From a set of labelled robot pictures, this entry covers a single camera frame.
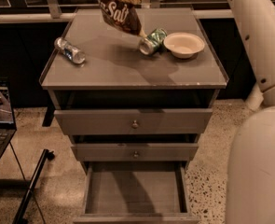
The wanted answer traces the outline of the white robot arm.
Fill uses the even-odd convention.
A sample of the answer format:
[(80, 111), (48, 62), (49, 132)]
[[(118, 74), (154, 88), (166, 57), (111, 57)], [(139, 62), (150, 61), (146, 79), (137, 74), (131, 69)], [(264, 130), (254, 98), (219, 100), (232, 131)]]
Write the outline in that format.
[(227, 1), (263, 107), (243, 122), (232, 142), (225, 223), (275, 224), (275, 6), (271, 0)]

